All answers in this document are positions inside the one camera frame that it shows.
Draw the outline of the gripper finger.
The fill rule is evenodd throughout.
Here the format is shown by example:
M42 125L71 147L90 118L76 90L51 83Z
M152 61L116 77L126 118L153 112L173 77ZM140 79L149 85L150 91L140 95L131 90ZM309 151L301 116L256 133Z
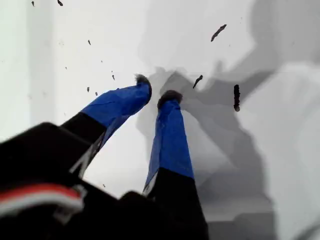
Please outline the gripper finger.
M103 93L61 125L89 143L89 149L73 164L70 173L82 178L93 158L115 131L148 104L152 96L150 81L142 74L137 74L135 81L133 86Z
M161 210L158 226L175 240L207 240L208 225L197 193L184 119L183 96L166 91L157 103L144 194Z

